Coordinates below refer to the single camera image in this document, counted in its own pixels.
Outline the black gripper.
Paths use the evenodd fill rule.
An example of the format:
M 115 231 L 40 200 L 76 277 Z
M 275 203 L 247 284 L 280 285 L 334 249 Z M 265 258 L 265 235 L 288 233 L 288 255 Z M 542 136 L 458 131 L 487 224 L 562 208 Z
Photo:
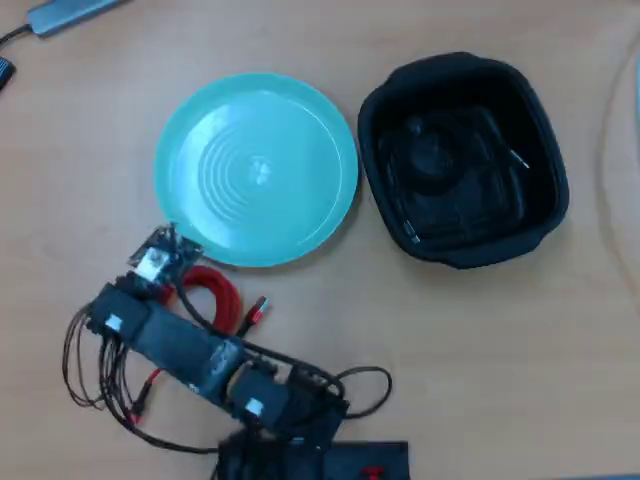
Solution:
M 158 303 L 168 302 L 175 291 L 171 278 L 162 270 L 149 274 L 148 278 L 131 270 L 116 278 L 115 287 L 136 299 Z

